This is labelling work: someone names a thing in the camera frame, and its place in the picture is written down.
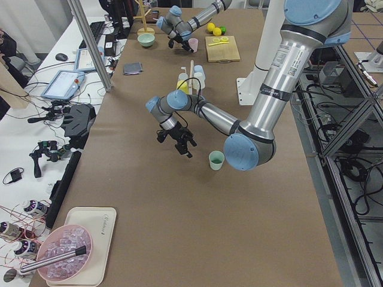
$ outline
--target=cutting board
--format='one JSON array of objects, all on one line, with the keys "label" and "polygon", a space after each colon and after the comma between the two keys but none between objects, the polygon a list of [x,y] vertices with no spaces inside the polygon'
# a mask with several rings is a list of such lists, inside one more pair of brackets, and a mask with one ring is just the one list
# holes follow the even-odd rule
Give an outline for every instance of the cutting board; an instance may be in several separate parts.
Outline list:
[{"label": "cutting board", "polygon": [[239,52],[237,44],[235,42],[234,36],[226,36],[229,38],[229,43],[210,46],[210,43],[213,43],[214,38],[208,36],[205,37],[206,51],[208,53],[208,62],[238,62],[240,61]]}]

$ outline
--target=green bowl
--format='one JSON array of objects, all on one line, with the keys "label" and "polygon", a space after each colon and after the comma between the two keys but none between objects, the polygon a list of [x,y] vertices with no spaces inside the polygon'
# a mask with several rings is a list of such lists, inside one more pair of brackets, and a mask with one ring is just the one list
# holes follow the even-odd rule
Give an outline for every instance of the green bowl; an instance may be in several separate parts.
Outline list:
[{"label": "green bowl", "polygon": [[154,37],[153,34],[144,33],[138,36],[137,40],[141,44],[141,46],[150,47],[154,44],[156,37]]}]

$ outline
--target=ice bowl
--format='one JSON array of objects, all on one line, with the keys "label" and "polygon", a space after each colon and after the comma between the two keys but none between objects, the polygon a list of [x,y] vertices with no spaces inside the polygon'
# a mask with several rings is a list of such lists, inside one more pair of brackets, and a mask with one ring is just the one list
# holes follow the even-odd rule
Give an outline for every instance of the ice bowl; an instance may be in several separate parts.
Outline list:
[{"label": "ice bowl", "polygon": [[48,235],[37,253],[37,261],[86,246],[86,254],[39,268],[37,271],[46,281],[64,282],[76,276],[87,264],[92,251],[92,237],[80,225],[64,225]]}]

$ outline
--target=tray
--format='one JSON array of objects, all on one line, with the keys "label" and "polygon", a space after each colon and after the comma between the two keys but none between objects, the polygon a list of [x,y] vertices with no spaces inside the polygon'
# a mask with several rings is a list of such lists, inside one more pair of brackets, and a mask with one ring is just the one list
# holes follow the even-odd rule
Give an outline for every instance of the tray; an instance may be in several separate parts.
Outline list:
[{"label": "tray", "polygon": [[85,227],[92,237],[93,250],[89,262],[75,277],[62,283],[47,281],[48,286],[95,287],[102,282],[116,217],[112,207],[75,207],[68,212],[65,224]]}]

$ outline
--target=white desk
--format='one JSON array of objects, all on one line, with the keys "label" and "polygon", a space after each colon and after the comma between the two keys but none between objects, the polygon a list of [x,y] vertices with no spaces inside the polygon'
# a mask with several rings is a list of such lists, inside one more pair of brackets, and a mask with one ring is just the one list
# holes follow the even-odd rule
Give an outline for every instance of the white desk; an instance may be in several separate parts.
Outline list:
[{"label": "white desk", "polygon": [[[103,17],[88,18],[89,23],[103,20]],[[104,33],[111,33],[112,31],[113,29],[106,28]],[[99,45],[102,47],[104,47],[104,39],[105,37],[102,36],[99,41]],[[77,23],[73,20],[39,69],[58,63],[63,64],[37,72],[36,75],[31,78],[30,83],[49,83],[57,71],[61,69],[73,70],[73,63],[65,65],[64,62],[57,61],[55,59],[55,55],[57,53],[64,53],[68,56],[67,62],[73,62],[75,60],[75,52],[81,40],[82,36],[78,30]],[[126,40],[120,40],[117,43],[117,55],[120,51],[122,51],[125,42]],[[35,85],[30,85],[27,86],[25,90],[33,96],[40,96],[46,86],[47,85],[38,85],[34,88]],[[97,113],[99,105],[102,102],[103,95],[105,94],[105,90],[96,72],[86,75],[86,78],[80,87],[80,92],[81,95],[75,96],[72,100],[76,102],[91,103],[95,106]],[[32,97],[32,101],[37,106],[50,106],[50,100],[40,97]],[[39,112],[41,113],[41,116],[46,114],[43,110],[39,110]],[[29,104],[26,109],[11,108],[7,114],[18,118],[25,118],[36,115],[37,113],[37,109],[33,106],[33,104]],[[62,160],[59,160],[56,163],[46,161],[47,157],[43,155],[39,159],[39,166],[42,173],[42,177],[40,178],[34,178],[34,163],[29,156],[29,153],[31,153],[37,146],[38,141],[54,140],[58,141],[60,146],[68,144],[69,138],[64,138],[64,130],[59,127],[61,125],[61,120],[49,123],[58,128],[51,130],[49,126],[45,125],[42,121],[29,124],[27,122],[27,118],[19,120],[7,115],[0,121],[0,176],[3,178],[9,171],[16,167],[22,167],[25,170],[22,174],[22,180],[7,186],[1,185],[1,206],[10,209],[16,207],[15,210],[21,212],[22,208],[18,204],[22,204],[24,200],[31,199],[48,200],[53,184],[57,180],[61,180],[65,167],[71,156],[69,152],[64,155]],[[0,221],[14,222],[10,219],[10,215],[2,209],[0,209]],[[13,257],[13,253],[10,252],[9,244],[0,239],[0,265],[4,265],[3,257],[7,256],[7,253],[10,253],[9,258]],[[12,262],[10,265],[19,266],[16,261]],[[2,282],[0,283],[0,286],[5,284],[2,277],[7,270],[8,268],[0,266],[0,282]],[[12,282],[7,283],[7,286],[28,286],[30,279],[30,277],[26,277],[22,280],[15,279]]]}]

